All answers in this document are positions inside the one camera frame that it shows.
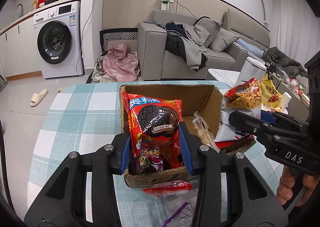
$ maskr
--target floor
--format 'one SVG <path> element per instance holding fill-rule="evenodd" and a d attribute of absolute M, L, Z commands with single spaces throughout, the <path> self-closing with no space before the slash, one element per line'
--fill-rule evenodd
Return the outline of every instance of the floor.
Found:
<path fill-rule="evenodd" d="M 44 79 L 34 77 L 11 81 L 0 93 L 0 119 L 5 129 L 4 144 L 7 174 L 16 214 L 24 219 L 27 212 L 27 182 L 33 148 L 45 116 L 59 88 L 86 83 L 79 76 Z M 47 96 L 30 106 L 34 93 L 48 89 Z"/>

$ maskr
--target white cylinder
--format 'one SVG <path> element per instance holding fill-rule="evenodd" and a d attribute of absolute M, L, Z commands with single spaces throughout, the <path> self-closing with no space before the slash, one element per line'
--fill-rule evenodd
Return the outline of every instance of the white cylinder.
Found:
<path fill-rule="evenodd" d="M 279 107 L 282 107 L 282 109 L 284 110 L 286 107 L 288 107 L 290 100 L 291 100 L 290 94 L 288 94 L 287 92 L 284 92 L 282 94 L 282 98 L 281 98 Z"/>
<path fill-rule="evenodd" d="M 252 77 L 261 82 L 266 70 L 267 68 L 263 64 L 252 57 L 247 57 L 234 86 L 241 85 L 242 81 L 249 81 Z"/>

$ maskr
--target blue gripper pad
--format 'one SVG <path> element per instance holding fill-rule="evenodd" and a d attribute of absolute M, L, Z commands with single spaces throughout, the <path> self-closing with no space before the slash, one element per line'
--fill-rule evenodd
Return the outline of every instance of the blue gripper pad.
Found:
<path fill-rule="evenodd" d="M 125 146 L 122 150 L 122 154 L 121 154 L 121 165 L 120 165 L 120 172 L 121 174 L 124 173 L 124 170 L 126 168 L 128 168 L 129 165 L 129 160 L 130 160 L 130 145 L 131 145 L 131 136 L 129 134 L 127 141 L 125 143 Z"/>
<path fill-rule="evenodd" d="M 186 169 L 188 170 L 189 174 L 192 175 L 194 171 L 194 168 L 192 165 L 192 154 L 180 123 L 179 123 L 178 130 L 179 130 L 179 146 L 181 149 L 183 163 Z"/>
<path fill-rule="evenodd" d="M 272 114 L 265 111 L 261 111 L 261 119 L 271 124 L 276 123 L 275 117 L 273 117 Z"/>

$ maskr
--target white curtain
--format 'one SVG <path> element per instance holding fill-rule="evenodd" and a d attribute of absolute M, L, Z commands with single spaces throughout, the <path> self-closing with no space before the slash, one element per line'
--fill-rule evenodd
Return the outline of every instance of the white curtain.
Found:
<path fill-rule="evenodd" d="M 320 50 L 320 18 L 306 0 L 273 0 L 270 47 L 278 47 L 303 66 Z"/>

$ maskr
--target finger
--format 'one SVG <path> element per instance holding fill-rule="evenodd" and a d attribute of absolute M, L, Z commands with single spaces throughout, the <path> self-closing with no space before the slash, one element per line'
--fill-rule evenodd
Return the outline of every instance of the finger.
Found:
<path fill-rule="evenodd" d="M 278 199 L 278 201 L 280 202 L 281 205 L 284 205 L 287 200 L 284 200 L 280 195 L 279 195 L 279 187 L 277 189 L 277 195 L 276 195 L 276 198 Z"/>
<path fill-rule="evenodd" d="M 299 200 L 299 202 L 296 204 L 296 206 L 299 207 L 299 206 L 305 205 L 308 202 L 310 196 L 312 195 L 312 192 L 313 192 L 313 190 L 307 189 L 306 192 L 304 193 L 304 195 Z"/>
<path fill-rule="evenodd" d="M 293 196 L 293 192 L 290 188 L 288 188 L 287 186 L 281 184 L 279 185 L 279 195 L 280 197 L 282 197 L 284 200 L 290 200 Z"/>
<path fill-rule="evenodd" d="M 286 185 L 288 188 L 294 187 L 295 179 L 289 167 L 284 166 L 280 182 Z"/>
<path fill-rule="evenodd" d="M 319 182 L 319 179 L 320 179 L 320 176 L 310 176 L 305 174 L 303 176 L 303 185 L 313 191 L 316 188 Z"/>

